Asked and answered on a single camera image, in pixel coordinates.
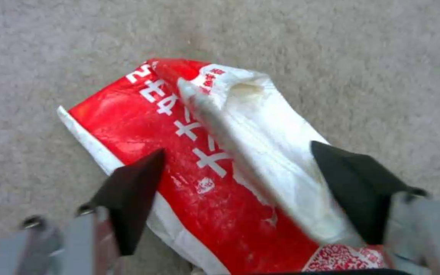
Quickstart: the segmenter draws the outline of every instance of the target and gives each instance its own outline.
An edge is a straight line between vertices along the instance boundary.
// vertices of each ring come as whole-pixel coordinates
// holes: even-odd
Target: beige carpet
[[[440,1],[0,0],[0,238],[92,195],[105,176],[55,109],[154,56],[269,73],[334,145],[440,199]],[[187,270],[149,231],[126,265]]]

